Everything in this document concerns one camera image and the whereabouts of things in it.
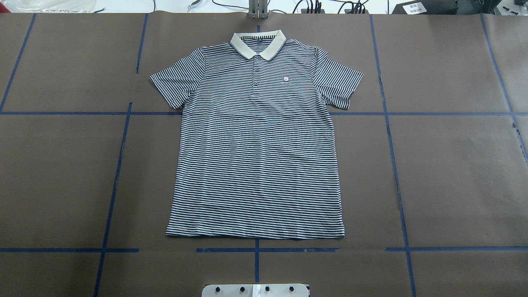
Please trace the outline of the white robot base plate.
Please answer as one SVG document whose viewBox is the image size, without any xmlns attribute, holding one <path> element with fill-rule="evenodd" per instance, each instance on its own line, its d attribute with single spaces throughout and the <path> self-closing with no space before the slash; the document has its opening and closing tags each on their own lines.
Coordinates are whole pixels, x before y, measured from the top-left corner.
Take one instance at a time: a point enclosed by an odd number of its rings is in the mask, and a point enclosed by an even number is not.
<svg viewBox="0 0 528 297">
<path fill-rule="evenodd" d="M 202 297 L 309 297 L 308 285 L 279 284 L 211 284 L 204 286 Z"/>
</svg>

